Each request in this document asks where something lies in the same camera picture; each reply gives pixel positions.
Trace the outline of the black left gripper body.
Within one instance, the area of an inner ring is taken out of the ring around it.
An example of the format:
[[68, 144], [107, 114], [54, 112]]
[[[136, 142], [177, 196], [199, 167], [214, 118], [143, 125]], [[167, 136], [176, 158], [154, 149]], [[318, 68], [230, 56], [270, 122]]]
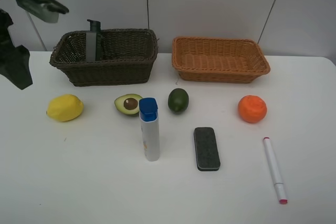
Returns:
[[[57, 23], [59, 14], [69, 9], [56, 0], [16, 0], [19, 7], [46, 23]], [[30, 69], [30, 53], [24, 46], [14, 46], [8, 28], [13, 25], [8, 12], [1, 9], [1, 75], [21, 90], [33, 84]]]

